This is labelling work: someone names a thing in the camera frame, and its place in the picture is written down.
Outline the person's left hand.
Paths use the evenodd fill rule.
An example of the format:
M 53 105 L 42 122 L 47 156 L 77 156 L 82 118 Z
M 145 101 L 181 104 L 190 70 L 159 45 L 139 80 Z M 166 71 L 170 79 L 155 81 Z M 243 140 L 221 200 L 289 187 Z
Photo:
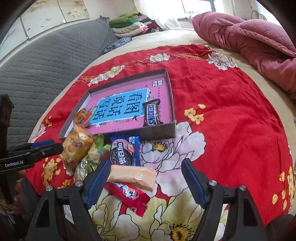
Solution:
M 19 202 L 21 198 L 21 190 L 22 190 L 22 185 L 21 185 L 21 180 L 24 178 L 27 174 L 26 170 L 20 170 L 17 172 L 17 180 L 15 184 L 15 195 L 14 195 L 14 201 Z

